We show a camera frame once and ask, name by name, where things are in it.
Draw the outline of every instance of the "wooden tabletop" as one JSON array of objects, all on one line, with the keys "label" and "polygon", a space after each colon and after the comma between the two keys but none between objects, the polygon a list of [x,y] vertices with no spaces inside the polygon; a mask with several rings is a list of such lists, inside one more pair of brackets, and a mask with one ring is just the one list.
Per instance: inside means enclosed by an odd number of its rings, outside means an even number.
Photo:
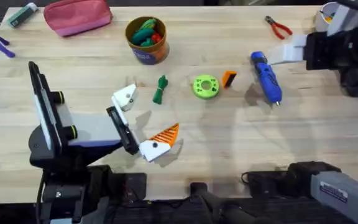
[{"label": "wooden tabletop", "polygon": [[[140,96],[126,117],[150,137],[180,123],[173,152],[149,164],[123,149],[96,164],[117,172],[145,172],[147,198],[180,198],[190,182],[204,181],[220,196],[244,195],[240,174],[285,169],[298,161],[325,161],[358,180],[358,98],[345,96],[334,72],[306,71],[305,63],[275,65],[283,90],[280,107],[264,101],[249,55],[282,44],[264,21],[270,15],[305,34],[318,6],[114,7],[108,26],[61,38],[42,9],[19,29],[6,19],[0,35],[17,54],[0,53],[0,202],[34,202],[41,170],[29,164],[27,141],[39,124],[27,64],[37,63],[53,90],[62,90],[75,114],[107,116],[111,95],[136,83]],[[129,21],[154,16],[167,27],[169,56],[158,65],[140,64],[125,37]],[[238,75],[232,88],[213,100],[191,91],[202,73],[220,79]],[[152,102],[157,80],[167,75],[163,105]]]}]

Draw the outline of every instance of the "green twist tie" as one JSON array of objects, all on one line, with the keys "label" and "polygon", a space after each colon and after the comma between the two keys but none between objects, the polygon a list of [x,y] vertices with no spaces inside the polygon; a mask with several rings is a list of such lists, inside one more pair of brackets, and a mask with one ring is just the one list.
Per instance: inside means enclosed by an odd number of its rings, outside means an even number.
[{"label": "green twist tie", "polygon": [[154,93],[153,102],[156,104],[161,105],[162,103],[162,93],[168,85],[168,80],[165,78],[165,75],[161,76],[158,80],[158,87],[157,90]]}]

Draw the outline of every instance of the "pliers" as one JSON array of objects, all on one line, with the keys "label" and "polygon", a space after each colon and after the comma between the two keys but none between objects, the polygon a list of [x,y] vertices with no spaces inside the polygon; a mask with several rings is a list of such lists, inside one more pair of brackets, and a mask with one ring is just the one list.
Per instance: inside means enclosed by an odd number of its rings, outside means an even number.
[{"label": "pliers", "polygon": [[272,26],[273,32],[278,38],[283,40],[285,37],[283,35],[281,35],[281,33],[278,32],[277,28],[280,28],[280,29],[284,30],[285,32],[287,32],[288,34],[292,35],[292,31],[290,30],[290,28],[286,27],[283,24],[277,23],[270,16],[266,16],[265,20]]}]

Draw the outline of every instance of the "pink zipper bag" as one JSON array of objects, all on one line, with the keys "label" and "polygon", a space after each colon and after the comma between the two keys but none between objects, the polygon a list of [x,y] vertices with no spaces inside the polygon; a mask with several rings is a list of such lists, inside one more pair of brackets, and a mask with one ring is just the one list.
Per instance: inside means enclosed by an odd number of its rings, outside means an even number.
[{"label": "pink zipper bag", "polygon": [[105,0],[62,0],[45,7],[44,18],[64,37],[109,24],[112,14]]}]

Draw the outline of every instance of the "orange 3d printed part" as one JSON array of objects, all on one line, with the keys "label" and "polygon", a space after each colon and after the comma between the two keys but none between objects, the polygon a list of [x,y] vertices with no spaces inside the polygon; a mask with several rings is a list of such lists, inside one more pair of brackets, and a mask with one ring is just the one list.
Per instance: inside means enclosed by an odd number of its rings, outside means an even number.
[{"label": "orange 3d printed part", "polygon": [[222,83],[224,88],[228,88],[236,77],[237,72],[235,71],[226,71],[222,78]]},{"label": "orange 3d printed part", "polygon": [[172,147],[173,143],[175,143],[175,140],[177,139],[178,132],[179,123],[176,123],[171,128],[167,128],[164,131],[151,137],[150,140],[168,143]]}]

